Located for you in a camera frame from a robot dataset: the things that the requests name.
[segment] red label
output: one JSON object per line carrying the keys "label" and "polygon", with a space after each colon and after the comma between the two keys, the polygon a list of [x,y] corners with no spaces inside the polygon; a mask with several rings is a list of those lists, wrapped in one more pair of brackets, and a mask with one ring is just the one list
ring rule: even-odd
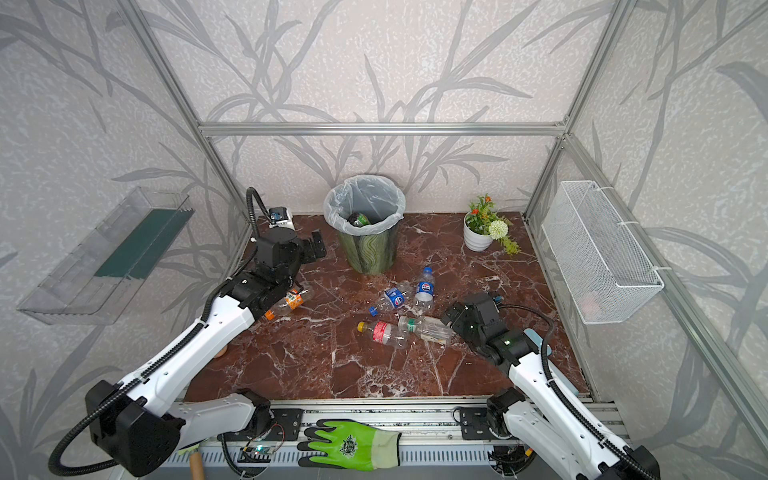
{"label": "red label", "polygon": [[389,324],[385,322],[378,322],[375,327],[373,327],[373,341],[377,343],[384,343],[384,332],[386,331],[386,327],[388,327]]}

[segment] marble floor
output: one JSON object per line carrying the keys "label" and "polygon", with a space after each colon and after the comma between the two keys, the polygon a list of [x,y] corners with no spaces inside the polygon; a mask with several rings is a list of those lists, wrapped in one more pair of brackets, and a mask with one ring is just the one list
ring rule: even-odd
{"label": "marble floor", "polygon": [[[400,224],[397,259],[383,275],[364,276],[346,262],[335,231],[322,216],[294,217],[301,237],[320,229],[328,256],[305,265],[303,282],[315,298],[288,317],[255,323],[237,336],[227,353],[192,380],[187,401],[203,401],[248,388],[268,399],[331,399],[370,396],[490,395],[511,386],[505,375],[454,336],[443,347],[411,337],[406,349],[373,343],[356,331],[370,320],[368,306],[401,280],[414,280],[424,266],[435,272],[435,308],[440,317],[456,300],[495,290],[505,303],[532,306],[554,316],[552,362],[580,392],[586,382],[558,318],[544,274],[520,214],[505,214],[510,236],[522,252],[514,257],[496,243],[476,253],[463,245],[463,214],[406,214]],[[377,318],[397,323],[394,313]],[[525,311],[504,310],[502,318],[541,335],[546,325]]]}

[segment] green glove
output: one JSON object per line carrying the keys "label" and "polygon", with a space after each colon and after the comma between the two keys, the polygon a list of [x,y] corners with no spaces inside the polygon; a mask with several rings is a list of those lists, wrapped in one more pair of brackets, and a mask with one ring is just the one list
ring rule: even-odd
{"label": "green glove", "polygon": [[296,446],[303,452],[322,452],[299,459],[300,467],[354,468],[370,472],[400,465],[399,432],[378,430],[350,420],[318,420],[318,429],[304,431],[312,442]]}

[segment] cable tie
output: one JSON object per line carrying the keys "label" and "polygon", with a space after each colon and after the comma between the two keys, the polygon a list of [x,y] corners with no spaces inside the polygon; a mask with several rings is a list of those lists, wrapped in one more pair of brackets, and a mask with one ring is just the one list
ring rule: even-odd
{"label": "cable tie", "polygon": [[146,382],[147,380],[149,380],[149,377],[148,377],[148,376],[143,376],[143,375],[141,375],[141,372],[140,372],[140,371],[138,371],[138,370],[136,370],[136,371],[134,372],[134,378],[135,378],[136,380],[139,380],[141,383],[144,383],[144,382]]}

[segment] wallpaper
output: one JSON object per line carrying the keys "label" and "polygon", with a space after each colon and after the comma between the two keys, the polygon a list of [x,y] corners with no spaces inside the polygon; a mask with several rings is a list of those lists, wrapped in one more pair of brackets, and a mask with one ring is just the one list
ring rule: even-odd
{"label": "wallpaper", "polygon": [[767,45],[765,1],[636,8],[576,130],[766,395]]}
{"label": "wallpaper", "polygon": [[[576,134],[727,345],[768,393],[768,2],[638,2]],[[567,157],[557,182],[580,180]],[[768,478],[768,461],[660,296],[585,326],[574,350],[636,443],[671,478]]]}
{"label": "wallpaper", "polygon": [[[141,2],[203,121],[561,121],[613,0]],[[408,212],[477,194],[521,210],[549,138],[233,137],[217,149],[270,203],[322,212],[328,190],[390,176]]]}
{"label": "wallpaper", "polygon": [[141,1],[203,121],[560,121],[612,0]]}
{"label": "wallpaper", "polygon": [[425,160],[413,164],[403,145],[413,137],[222,137],[216,148],[240,188],[253,185],[267,204],[295,213],[322,213],[330,188],[357,174],[394,180],[406,194],[407,212],[462,212],[479,194],[491,195],[501,210],[523,210],[554,143],[552,137],[421,139],[424,146],[419,139],[414,144]]}
{"label": "wallpaper", "polygon": [[[0,475],[51,478],[48,453],[115,381],[175,337],[245,228],[111,2],[0,5]],[[48,326],[19,302],[136,186],[193,216],[118,321]],[[105,454],[81,435],[65,461]],[[106,478],[107,472],[91,478]]]}
{"label": "wallpaper", "polygon": [[541,229],[564,180],[584,180],[567,154],[531,216],[531,233],[593,392],[617,403],[632,443],[651,450],[665,480],[768,478],[768,459],[660,295],[625,322],[582,323]]}

